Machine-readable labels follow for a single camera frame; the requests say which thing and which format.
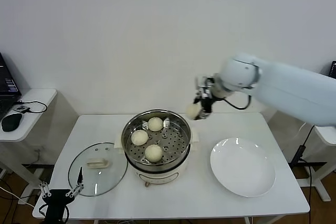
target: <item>white wall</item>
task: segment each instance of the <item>white wall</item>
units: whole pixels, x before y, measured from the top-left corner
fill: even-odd
[[[0,0],[0,51],[22,86],[56,88],[78,114],[183,112],[193,78],[238,51],[319,72],[335,59],[335,2]]]

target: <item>cable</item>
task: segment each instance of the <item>cable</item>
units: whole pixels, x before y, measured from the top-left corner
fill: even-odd
[[[31,102],[23,102],[23,101],[17,101],[15,102],[14,104],[28,104],[28,103],[39,103],[39,104],[42,104],[44,107],[46,107],[44,110],[42,111],[31,111],[30,108],[28,108],[28,110],[25,110],[24,112],[22,112],[23,114],[24,113],[34,113],[34,114],[40,114],[40,113],[43,113],[43,112],[46,112],[48,110],[48,106],[45,105],[44,103],[42,102],[39,102],[39,101],[31,101]]]
[[[25,168],[28,168],[28,167],[30,167],[31,165],[33,165],[34,163],[39,162],[39,160],[40,160],[40,152],[41,152],[41,151],[38,149],[38,150],[37,150],[37,159],[36,159],[34,162],[32,162],[32,163],[30,163],[29,165],[27,165],[27,166],[24,165],[24,167],[25,167]]]
[[[301,125],[301,127],[299,128],[299,131],[295,134],[295,136],[293,136],[292,138],[290,138],[288,141],[287,141],[287,144],[281,149],[281,151],[283,152],[284,149],[286,149],[288,146],[289,146],[289,142],[291,142],[293,139],[295,139],[299,134],[300,134],[300,131],[302,130],[302,128],[306,125],[307,123],[304,123],[303,125]]]
[[[33,205],[31,205],[31,204],[29,204],[29,203],[23,201],[22,199],[20,199],[20,197],[17,197],[15,194],[11,193],[10,191],[7,191],[6,189],[2,188],[1,186],[0,186],[0,189],[2,189],[3,191],[5,191],[5,192],[7,192],[7,193],[9,193],[9,194],[11,194],[11,195],[13,195],[14,197],[18,198],[18,200],[21,200],[24,204],[29,205],[29,206],[31,206],[32,208],[34,208]]]
[[[301,125],[301,127],[300,127],[298,133],[296,133],[296,135],[295,135],[294,137],[292,137],[291,139],[296,138],[296,137],[299,135],[299,133],[300,133],[300,131],[302,130],[302,128],[303,128],[306,124],[307,124],[307,123],[304,123],[303,125]]]
[[[33,196],[39,196],[39,195],[38,194],[33,194],[33,195],[26,196],[26,197],[21,197],[20,199],[30,198],[30,197],[33,197]],[[9,199],[9,198],[3,197],[3,196],[0,196],[0,198],[8,199],[8,200],[18,200],[18,199]]]
[[[69,208],[67,206],[65,206],[65,210],[67,211],[67,218],[65,219],[64,224],[66,224],[69,220]]]
[[[223,101],[226,102],[227,104],[229,104],[230,106],[234,107],[236,110],[245,110],[251,104],[251,96],[250,95],[248,96],[247,105],[245,107],[243,107],[243,108],[240,108],[240,107],[237,107],[237,106],[233,105],[232,103],[230,103],[229,101],[227,101],[225,98],[223,98]]]
[[[310,168],[310,165],[308,166],[309,167],[309,199],[308,199],[308,204],[309,204],[309,224],[311,223],[311,206],[310,206],[310,203],[311,203],[311,185],[312,185],[312,177],[311,177],[311,168]]]
[[[45,214],[44,212],[42,212],[42,209],[43,209],[44,207],[46,207],[46,206],[47,206],[47,204],[44,204],[44,205],[40,206],[40,208],[38,209],[38,212],[39,212],[40,214],[42,214],[44,217],[46,216],[46,214]]]
[[[314,127],[315,127],[315,125],[313,125],[313,126],[310,128],[310,131],[309,131],[309,133],[308,133],[308,135],[307,135],[307,137],[306,137],[305,142],[303,143],[303,146],[306,144],[306,142],[307,142],[307,140],[308,140],[308,138],[309,138],[309,136],[310,136],[310,133],[311,133],[311,131],[313,130]]]
[[[298,164],[299,160],[302,158],[303,153],[304,153],[304,151],[305,151],[305,149],[306,149],[305,144],[306,144],[306,142],[307,142],[307,140],[308,140],[308,138],[309,138],[309,136],[310,136],[310,133],[311,133],[311,131],[313,130],[314,127],[315,127],[315,125],[313,125],[313,126],[310,128],[310,131],[309,131],[309,133],[308,133],[308,135],[307,135],[307,137],[306,137],[306,140],[305,140],[304,143],[303,143],[302,145],[300,145],[299,148],[296,150],[295,155],[294,155],[292,161],[289,163],[289,167],[290,167],[291,169],[292,169],[294,166],[296,166],[296,165]]]
[[[17,206],[18,206],[18,205],[19,205],[19,204],[16,203],[15,208],[14,208],[14,212],[13,212],[13,215],[12,215],[12,220],[11,220],[11,223],[10,223],[10,224],[13,224],[14,216],[15,216],[15,212],[16,212],[16,209],[17,209]]]
[[[6,181],[4,181],[4,180],[2,180],[2,179],[1,179],[1,181],[4,182],[4,183],[6,184],[6,186],[8,186],[8,189],[9,189],[10,191],[13,191],[13,190],[11,189],[11,187],[9,186],[9,184],[8,184]],[[6,219],[7,219],[7,216],[8,216],[8,214],[9,214],[9,212],[10,212],[10,209],[12,208],[12,204],[13,204],[13,196],[12,196],[12,200],[10,201],[10,203],[11,203],[11,204],[9,205],[9,209],[8,209],[8,211],[7,211],[7,213],[6,213],[5,219],[3,220],[2,224],[5,223],[5,221],[6,221]]]

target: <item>wooden floor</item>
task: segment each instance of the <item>wooden floor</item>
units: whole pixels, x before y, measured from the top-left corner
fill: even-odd
[[[296,178],[305,178],[307,174],[303,168],[295,168],[293,170]],[[43,174],[44,179],[50,177],[50,171],[45,171]],[[13,192],[16,195],[21,195],[22,191],[26,186],[26,182],[18,177],[16,174],[6,175],[4,177],[6,181],[12,188]],[[312,189],[311,195],[311,218],[312,224],[335,224],[336,223],[336,174],[331,173],[326,178],[323,179],[323,184],[326,187],[330,197],[332,198],[331,202],[322,202],[316,190]],[[8,189],[3,182],[0,182],[0,185],[5,189]],[[304,188],[303,193],[308,198],[309,188]],[[0,196],[10,198],[11,196],[4,191],[0,190]],[[31,197],[29,203],[32,205],[35,204],[37,197]],[[0,198],[0,221],[2,224],[38,224],[41,220],[35,219],[32,216],[32,208],[27,205],[17,205],[17,200],[13,201],[11,210],[7,215],[6,220],[5,216],[10,207],[10,200]],[[93,224],[93,221],[81,221],[82,224]],[[109,221],[108,223],[117,223],[117,221]],[[137,220],[136,224],[148,224],[148,220]],[[236,219],[192,219],[192,220],[151,220],[150,224],[244,224],[243,218]],[[304,215],[293,215],[285,216],[282,219],[278,220],[276,224],[308,224],[308,214]]]

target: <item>laptop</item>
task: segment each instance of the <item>laptop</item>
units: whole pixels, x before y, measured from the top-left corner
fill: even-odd
[[[21,92],[0,53],[0,120],[11,110],[20,97]]]

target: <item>white plate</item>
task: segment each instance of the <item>white plate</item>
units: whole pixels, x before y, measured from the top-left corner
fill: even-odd
[[[216,144],[211,151],[211,168],[223,186],[244,197],[264,195],[276,178],[265,151],[243,138],[228,138]]]

